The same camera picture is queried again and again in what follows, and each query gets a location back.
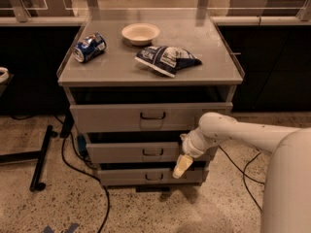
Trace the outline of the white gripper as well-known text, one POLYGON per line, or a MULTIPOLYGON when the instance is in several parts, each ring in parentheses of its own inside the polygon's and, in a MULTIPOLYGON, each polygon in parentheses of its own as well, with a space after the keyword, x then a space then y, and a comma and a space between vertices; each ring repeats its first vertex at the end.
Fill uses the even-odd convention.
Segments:
POLYGON ((174 179, 180 179, 193 163, 192 158, 200 157, 207 150, 207 141, 199 128, 187 134, 181 134, 180 138, 184 154, 181 154, 177 159, 172 174, 174 179))

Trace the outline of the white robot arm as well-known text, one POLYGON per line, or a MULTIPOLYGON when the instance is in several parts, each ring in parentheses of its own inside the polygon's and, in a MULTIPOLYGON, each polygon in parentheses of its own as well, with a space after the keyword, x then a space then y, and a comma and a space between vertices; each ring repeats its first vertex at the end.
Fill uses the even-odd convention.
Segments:
POLYGON ((208 149, 230 139, 271 154, 267 168, 260 233, 311 233, 311 129, 239 122, 206 113, 183 134, 173 171, 181 178, 208 149))

